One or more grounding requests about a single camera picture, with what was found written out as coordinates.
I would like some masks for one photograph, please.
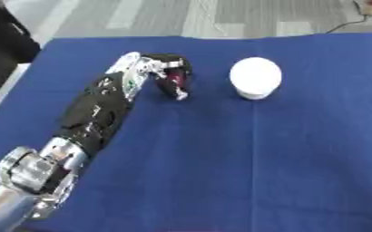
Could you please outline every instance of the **black cable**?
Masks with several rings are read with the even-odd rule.
[[[336,30],[338,30],[338,29],[340,29],[340,28],[342,28],[342,27],[345,27],[345,26],[347,26],[347,25],[350,25],[350,24],[361,24],[361,23],[364,23],[364,22],[367,21],[367,19],[368,19],[368,15],[367,15],[367,14],[362,14],[362,13],[361,13],[361,7],[359,6],[359,4],[358,4],[356,1],[353,1],[353,3],[354,3],[354,5],[356,6],[356,9],[357,9],[357,11],[358,11],[358,14],[361,15],[361,16],[363,16],[363,19],[360,20],[360,21],[356,21],[356,22],[348,22],[348,23],[345,23],[345,24],[340,24],[340,25],[334,27],[333,29],[329,30],[328,32],[326,32],[326,34],[330,34],[330,33],[332,33],[332,32],[335,32]]]

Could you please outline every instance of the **robotic hand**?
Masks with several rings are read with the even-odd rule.
[[[38,153],[18,147],[0,161],[0,232],[28,218],[47,218],[120,129],[149,77],[168,96],[188,97],[191,65],[174,54],[127,53],[67,109],[61,128]]]

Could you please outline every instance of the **table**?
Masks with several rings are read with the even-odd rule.
[[[193,95],[171,101],[148,83],[66,204],[27,227],[372,231],[372,34],[53,40],[0,106],[0,159],[45,145],[73,97],[130,51],[187,56]],[[242,100],[228,79],[250,56],[284,73],[264,101]]]

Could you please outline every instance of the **gray floor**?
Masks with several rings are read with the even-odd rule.
[[[324,33],[361,19],[351,1],[6,0],[42,44],[53,37],[77,36],[260,38]],[[340,32],[372,32],[372,19]]]

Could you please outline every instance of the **white bowl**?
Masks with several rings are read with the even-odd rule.
[[[282,71],[270,60],[251,57],[234,64],[230,79],[241,97],[261,100],[280,86]]]

